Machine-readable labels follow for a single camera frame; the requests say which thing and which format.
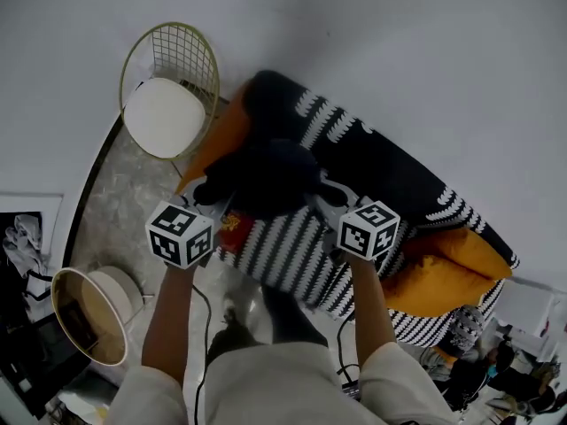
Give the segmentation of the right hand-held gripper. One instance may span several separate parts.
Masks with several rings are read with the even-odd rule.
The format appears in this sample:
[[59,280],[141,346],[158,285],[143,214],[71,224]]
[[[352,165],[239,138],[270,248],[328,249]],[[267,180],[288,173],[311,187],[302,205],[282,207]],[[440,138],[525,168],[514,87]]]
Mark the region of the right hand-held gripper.
[[330,180],[321,172],[318,195],[308,205],[325,226],[322,248],[332,262],[342,262],[350,253],[375,260],[393,246],[400,216],[381,201],[359,197],[345,184]]

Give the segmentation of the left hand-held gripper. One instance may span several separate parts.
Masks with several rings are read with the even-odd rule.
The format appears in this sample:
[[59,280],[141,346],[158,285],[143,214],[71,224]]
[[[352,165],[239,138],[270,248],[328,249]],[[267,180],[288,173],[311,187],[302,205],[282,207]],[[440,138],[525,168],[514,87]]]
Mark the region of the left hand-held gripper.
[[179,195],[160,201],[145,223],[151,253],[179,268],[198,263],[214,251],[228,204],[228,199],[222,199],[200,205]]

